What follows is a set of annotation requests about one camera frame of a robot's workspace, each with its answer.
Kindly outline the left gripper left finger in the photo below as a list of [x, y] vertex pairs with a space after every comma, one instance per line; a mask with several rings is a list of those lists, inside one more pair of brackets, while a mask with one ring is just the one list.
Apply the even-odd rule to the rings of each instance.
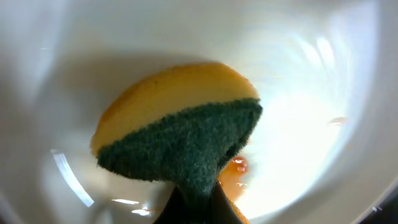
[[174, 187], [169, 200], [154, 224], [186, 224], [187, 209], [183, 195], [178, 187]]

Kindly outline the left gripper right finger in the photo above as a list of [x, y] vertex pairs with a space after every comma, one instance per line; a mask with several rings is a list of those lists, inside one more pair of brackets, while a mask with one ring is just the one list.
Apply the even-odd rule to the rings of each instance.
[[243, 224], [233, 211], [228, 198], [219, 182], [216, 183], [211, 195], [211, 223], [212, 224]]

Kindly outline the green yellow sponge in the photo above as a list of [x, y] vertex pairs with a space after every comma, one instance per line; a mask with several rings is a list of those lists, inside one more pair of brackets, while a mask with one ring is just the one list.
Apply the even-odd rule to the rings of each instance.
[[100, 167], [171, 182], [186, 223], [211, 223], [211, 195], [262, 114], [251, 82], [222, 63], [168, 68], [131, 85], [101, 115], [90, 149]]

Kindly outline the white plate back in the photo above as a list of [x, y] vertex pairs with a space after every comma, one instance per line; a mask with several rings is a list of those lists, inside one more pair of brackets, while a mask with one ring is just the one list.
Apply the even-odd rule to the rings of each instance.
[[151, 223], [171, 185], [96, 165], [101, 113], [153, 72], [219, 61], [264, 109], [252, 223], [357, 223], [397, 186], [396, 1], [2, 1], [1, 217]]

